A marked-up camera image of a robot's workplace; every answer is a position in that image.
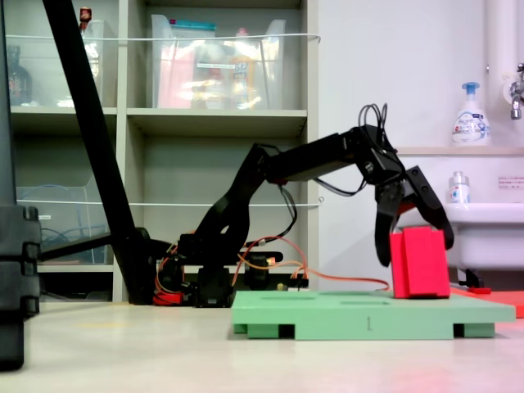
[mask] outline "green board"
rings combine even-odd
[[[493,337],[515,308],[452,295],[394,299],[392,292],[239,291],[233,331],[249,338],[297,340],[436,340]]]

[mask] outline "faucet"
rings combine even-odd
[[[522,95],[524,94],[524,63],[519,63],[517,73],[520,80],[511,84],[511,118],[519,120],[522,118],[521,102],[524,103]]]

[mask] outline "white floor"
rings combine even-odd
[[[248,341],[228,309],[44,304],[2,393],[524,391],[524,320],[495,339]]]

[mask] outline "soap dispenser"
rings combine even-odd
[[[475,91],[480,87],[477,82],[462,85],[466,90],[466,102],[458,113],[451,139],[454,146],[487,146],[491,144],[490,122],[481,109]]]

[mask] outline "white sink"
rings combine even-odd
[[[461,269],[524,270],[524,204],[446,204],[455,243],[448,265]],[[398,228],[428,225],[416,209],[404,213]]]

